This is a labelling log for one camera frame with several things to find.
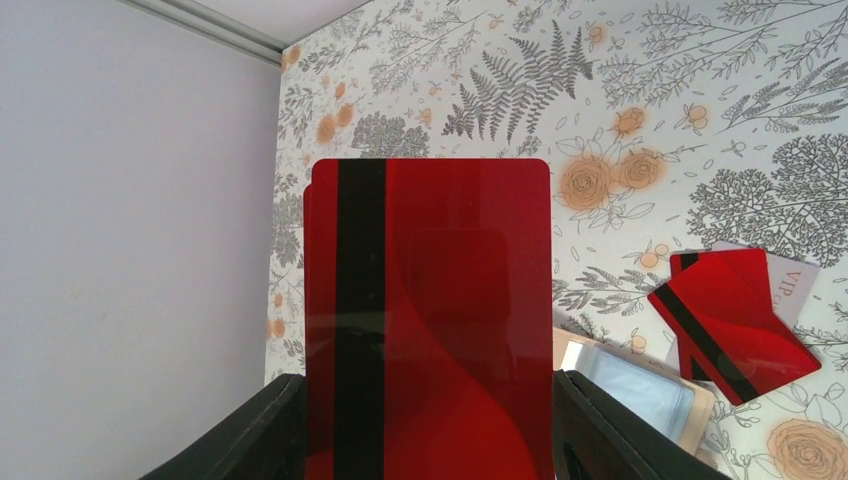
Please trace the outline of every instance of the floral tablecloth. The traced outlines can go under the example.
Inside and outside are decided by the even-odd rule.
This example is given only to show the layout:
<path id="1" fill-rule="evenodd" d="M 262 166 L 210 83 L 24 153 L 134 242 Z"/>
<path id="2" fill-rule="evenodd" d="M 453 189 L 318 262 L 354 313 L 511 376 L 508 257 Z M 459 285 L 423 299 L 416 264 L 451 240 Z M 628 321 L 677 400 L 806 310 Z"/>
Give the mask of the floral tablecloth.
<path id="1" fill-rule="evenodd" d="M 323 157 L 539 157 L 557 325 L 658 361 L 675 250 L 820 265 L 821 371 L 703 449 L 734 479 L 848 478 L 848 0 L 375 0 L 284 52 L 267 379 L 303 372 L 302 192 Z"/>

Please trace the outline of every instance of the black magnetic stripe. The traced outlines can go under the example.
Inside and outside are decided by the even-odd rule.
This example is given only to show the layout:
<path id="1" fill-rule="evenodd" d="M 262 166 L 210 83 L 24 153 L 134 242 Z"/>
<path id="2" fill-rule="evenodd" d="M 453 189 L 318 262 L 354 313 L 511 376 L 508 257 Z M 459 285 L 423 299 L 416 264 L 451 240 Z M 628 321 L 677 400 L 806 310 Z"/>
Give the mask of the black magnetic stripe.
<path id="1" fill-rule="evenodd" d="M 686 270 L 687 268 L 695 265 L 695 262 L 698 261 L 697 253 L 684 253 L 680 255 L 680 270 Z"/>
<path id="2" fill-rule="evenodd" d="M 340 160 L 333 471 L 383 478 L 386 159 Z"/>
<path id="3" fill-rule="evenodd" d="M 730 388 L 736 392 L 742 401 L 747 402 L 760 396 L 751 382 L 745 378 L 732 361 L 721 362 L 719 364 L 719 359 L 727 358 L 727 356 L 668 284 L 660 286 L 654 291 L 654 294 L 665 305 L 665 308 L 674 316 L 680 327 L 695 342 L 695 345 L 707 357 L 710 364 L 715 367 L 719 375 L 730 385 Z"/>
<path id="4" fill-rule="evenodd" d="M 684 253 L 680 255 L 680 271 L 686 270 L 687 268 L 695 265 L 695 262 L 698 261 L 697 253 Z M 693 380 L 709 380 L 710 377 L 707 376 L 707 372 L 698 365 L 698 362 L 695 361 L 694 358 L 690 359 L 692 367 L 692 379 Z"/>

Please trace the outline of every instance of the beige device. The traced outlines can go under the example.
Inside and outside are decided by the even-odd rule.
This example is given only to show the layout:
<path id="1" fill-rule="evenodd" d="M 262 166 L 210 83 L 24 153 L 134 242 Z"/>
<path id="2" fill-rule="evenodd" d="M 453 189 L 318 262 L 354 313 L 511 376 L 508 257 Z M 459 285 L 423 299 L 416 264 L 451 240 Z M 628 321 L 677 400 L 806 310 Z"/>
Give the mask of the beige device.
<path id="1" fill-rule="evenodd" d="M 554 370 L 576 370 L 695 454 L 707 428 L 715 395 L 643 359 L 554 328 Z"/>

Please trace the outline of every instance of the table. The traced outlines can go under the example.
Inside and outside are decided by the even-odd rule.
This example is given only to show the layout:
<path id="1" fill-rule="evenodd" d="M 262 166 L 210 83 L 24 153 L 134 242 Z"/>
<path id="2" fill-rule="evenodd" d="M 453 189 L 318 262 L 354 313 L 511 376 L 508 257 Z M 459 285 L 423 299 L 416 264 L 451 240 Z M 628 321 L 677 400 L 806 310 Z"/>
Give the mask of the table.
<path id="1" fill-rule="evenodd" d="M 657 361 L 644 297 L 716 240 L 822 267 L 821 371 L 732 407 L 734 479 L 848 476 L 848 0 L 375 0 L 284 52 L 266 375 L 302 373 L 302 191 L 324 157 L 538 157 L 555 323 Z"/>

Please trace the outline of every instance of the red card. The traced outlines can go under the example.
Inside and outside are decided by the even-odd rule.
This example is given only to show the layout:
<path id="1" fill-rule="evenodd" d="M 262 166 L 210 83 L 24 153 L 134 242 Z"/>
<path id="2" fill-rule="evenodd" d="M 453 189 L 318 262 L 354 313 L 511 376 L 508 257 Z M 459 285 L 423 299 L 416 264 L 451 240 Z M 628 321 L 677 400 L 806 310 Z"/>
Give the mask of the red card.
<path id="1" fill-rule="evenodd" d="M 704 255 L 648 295 L 733 405 L 821 368 L 721 255 Z"/>
<path id="2" fill-rule="evenodd" d="M 307 478 L 554 477 L 549 185 L 529 159 L 315 165 Z"/>
<path id="3" fill-rule="evenodd" d="M 691 267 L 698 260 L 711 255 L 720 255 L 734 271 L 755 292 L 756 297 L 751 301 L 762 301 L 771 305 L 771 290 L 768 277 L 768 265 L 766 262 L 766 251 L 762 248 L 746 248 L 739 250 L 726 250 L 720 252 L 687 252 L 675 253 L 671 256 L 671 276 L 674 277 L 681 271 Z M 706 372 L 698 365 L 695 358 L 689 353 L 685 342 L 677 342 L 679 354 L 680 376 L 687 380 L 710 381 Z"/>

